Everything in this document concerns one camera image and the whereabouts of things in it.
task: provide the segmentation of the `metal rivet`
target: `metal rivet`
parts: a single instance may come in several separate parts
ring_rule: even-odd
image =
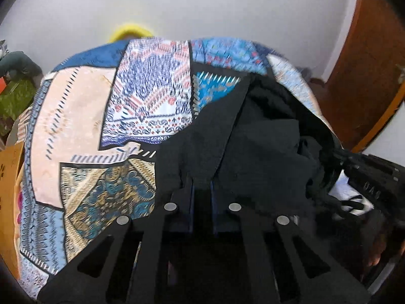
[[[120,216],[120,217],[117,218],[117,223],[118,223],[119,225],[125,225],[125,224],[128,223],[128,222],[129,222],[129,217],[128,217],[128,216],[122,215],[122,216]]]
[[[242,206],[239,203],[231,203],[228,208],[233,212],[238,212],[242,209]]]
[[[168,202],[165,204],[165,210],[172,212],[173,210],[176,210],[177,205],[174,202]]]
[[[277,223],[280,225],[287,225],[290,222],[290,219],[287,216],[278,216]]]

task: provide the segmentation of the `orange box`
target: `orange box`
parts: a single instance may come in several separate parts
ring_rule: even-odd
[[[0,255],[11,274],[18,278],[18,248],[15,245],[15,228],[19,227],[16,216],[16,179],[22,165],[24,143],[18,143],[0,152]]]
[[[3,92],[3,90],[7,87],[6,85],[6,81],[4,80],[4,78],[0,78],[0,93]]]

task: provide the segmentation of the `white wall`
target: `white wall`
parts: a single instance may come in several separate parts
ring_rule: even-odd
[[[74,53],[106,43],[117,26],[135,22],[173,40],[256,40],[321,77],[332,52],[340,53],[342,24],[351,22],[354,11],[350,1],[16,0],[0,25],[0,38],[45,73]]]
[[[392,117],[389,124],[363,151],[405,166],[405,105]]]

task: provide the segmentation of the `wooden door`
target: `wooden door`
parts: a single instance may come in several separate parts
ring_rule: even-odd
[[[358,0],[339,60],[317,99],[343,146],[352,149],[396,96],[405,28],[387,0]]]

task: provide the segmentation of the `patterned fabric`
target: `patterned fabric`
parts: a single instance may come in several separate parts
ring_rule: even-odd
[[[159,143],[191,124],[191,105],[198,115],[231,92],[244,76],[238,71],[266,75],[272,67],[321,118],[299,72],[274,50],[231,38],[193,40],[191,48],[121,41],[67,59],[42,81],[19,130],[26,134],[19,282],[32,297],[120,214],[151,212]],[[236,76],[191,74],[190,63]]]
[[[66,265],[63,212],[36,203],[26,188],[23,178],[20,251],[25,255],[29,253],[42,270],[56,274]]]
[[[105,68],[117,67],[128,42],[129,40],[121,40],[75,54],[56,66],[52,72],[85,65]]]
[[[226,96],[240,81],[237,77],[225,77],[208,72],[199,72],[193,76],[195,114],[210,102]]]
[[[253,43],[257,53],[259,54],[260,59],[263,61],[264,65],[266,67],[270,66],[269,61],[267,60],[267,56],[269,54],[273,54],[275,56],[284,58],[284,56],[282,54],[280,54],[279,52],[277,52],[276,50],[274,50],[272,48],[266,47],[258,42],[252,42],[252,43]]]
[[[130,42],[107,103],[101,147],[159,144],[192,121],[187,42]]]
[[[286,87],[313,114],[321,117],[318,102],[301,73],[283,57],[270,54],[267,58],[277,82]]]
[[[154,164],[129,159],[109,168],[62,166],[66,257],[70,261],[109,223],[148,215],[155,201]]]
[[[24,255],[20,254],[19,256],[21,276],[18,283],[29,296],[36,298],[41,288],[47,283],[49,275],[36,267]]]
[[[19,142],[24,142],[25,138],[27,137],[28,122],[31,118],[31,110],[32,110],[32,106],[27,108],[19,117],[18,130],[17,130],[17,141],[15,142],[16,144],[18,144]]]
[[[267,74],[266,64],[251,41],[231,37],[191,40],[195,62],[232,68],[236,71]]]

